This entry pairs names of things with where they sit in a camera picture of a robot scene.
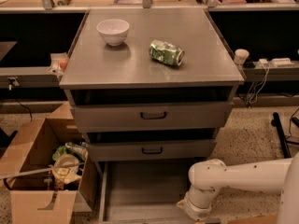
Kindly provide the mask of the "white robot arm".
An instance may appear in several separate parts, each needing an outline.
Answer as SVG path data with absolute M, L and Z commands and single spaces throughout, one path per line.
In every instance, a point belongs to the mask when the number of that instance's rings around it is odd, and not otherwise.
M 212 201 L 222 188 L 279 193 L 276 224 L 299 223 L 299 155 L 292 158 L 226 166 L 218 159 L 194 164 L 188 172 L 190 188 L 177 203 L 194 221 L 206 220 Z

